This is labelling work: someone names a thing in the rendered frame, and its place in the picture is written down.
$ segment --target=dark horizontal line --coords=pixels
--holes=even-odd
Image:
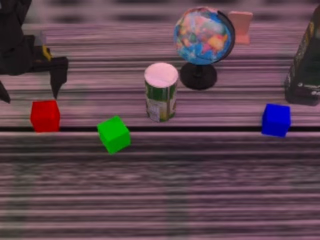
[[[132,126],[128,127],[133,133],[165,132],[165,133],[256,133],[261,132],[258,126]],[[291,127],[290,132],[320,132],[320,126],[296,126]],[[0,133],[32,133],[32,127],[0,127]],[[97,127],[61,127],[63,133],[96,133]]]

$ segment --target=globe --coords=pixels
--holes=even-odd
[[[235,29],[220,11],[196,7],[186,11],[174,28],[178,54],[194,65],[209,65],[226,58],[235,45]]]

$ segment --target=dark figurine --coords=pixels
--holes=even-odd
[[[52,57],[46,46],[35,46],[34,35],[24,35],[25,22],[32,0],[0,0],[0,75],[50,72],[55,99],[67,82],[69,61]],[[10,103],[10,96],[0,81],[0,100]]]

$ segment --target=can lid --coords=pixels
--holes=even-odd
[[[178,81],[179,73],[171,64],[158,62],[150,65],[145,70],[144,79],[153,87],[168,88]]]

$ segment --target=wooden surface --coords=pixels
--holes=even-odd
[[[70,58],[58,104],[62,127],[119,115],[129,127],[260,126],[307,22],[258,24],[251,45],[216,65],[208,91],[181,84],[177,114],[146,117],[144,69],[180,68],[172,25],[32,25]],[[12,103],[1,127],[30,127],[32,101],[53,96],[47,74],[1,77]],[[291,106],[293,126],[319,125],[319,107]],[[96,132],[0,133],[0,239],[319,240],[320,133],[132,132],[110,156]]]

